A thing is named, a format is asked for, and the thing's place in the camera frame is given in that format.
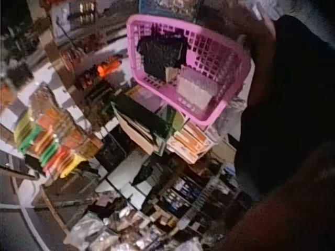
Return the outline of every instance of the white package in basket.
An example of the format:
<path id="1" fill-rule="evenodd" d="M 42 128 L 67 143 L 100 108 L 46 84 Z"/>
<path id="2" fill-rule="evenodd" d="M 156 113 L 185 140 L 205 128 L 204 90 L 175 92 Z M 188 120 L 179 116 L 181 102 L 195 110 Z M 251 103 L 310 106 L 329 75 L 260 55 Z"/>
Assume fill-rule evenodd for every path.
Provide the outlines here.
<path id="1" fill-rule="evenodd" d="M 215 81 L 188 67 L 181 69 L 177 84 L 177 92 L 201 110 L 206 109 L 219 88 Z"/>

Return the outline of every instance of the blue plastic crate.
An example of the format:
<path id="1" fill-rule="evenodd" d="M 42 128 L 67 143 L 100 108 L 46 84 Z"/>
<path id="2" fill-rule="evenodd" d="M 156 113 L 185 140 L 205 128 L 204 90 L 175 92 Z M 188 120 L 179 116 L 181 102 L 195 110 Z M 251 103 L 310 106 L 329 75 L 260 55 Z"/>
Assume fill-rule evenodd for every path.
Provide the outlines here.
<path id="1" fill-rule="evenodd" d="M 200 6 L 203 4 L 204 0 L 198 0 L 196 4 L 196 11 L 193 17 L 188 17 L 183 15 L 182 13 L 174 13 L 171 10 L 158 5 L 155 0 L 139 0 L 139 13 L 147 14 L 147 15 L 155 15 L 155 16 L 163 16 L 163 17 L 171 17 L 182 19 L 186 21 L 195 22 Z"/>

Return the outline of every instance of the black cloth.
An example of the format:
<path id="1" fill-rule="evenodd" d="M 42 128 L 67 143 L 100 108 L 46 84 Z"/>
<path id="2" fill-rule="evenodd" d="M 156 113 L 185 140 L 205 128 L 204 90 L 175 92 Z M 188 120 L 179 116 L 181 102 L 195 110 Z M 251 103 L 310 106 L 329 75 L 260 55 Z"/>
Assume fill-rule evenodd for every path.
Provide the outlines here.
<path id="1" fill-rule="evenodd" d="M 334 50 L 294 17 L 281 17 L 275 27 L 269 98 L 243 112 L 235 158 L 239 183 L 256 200 L 335 138 Z"/>

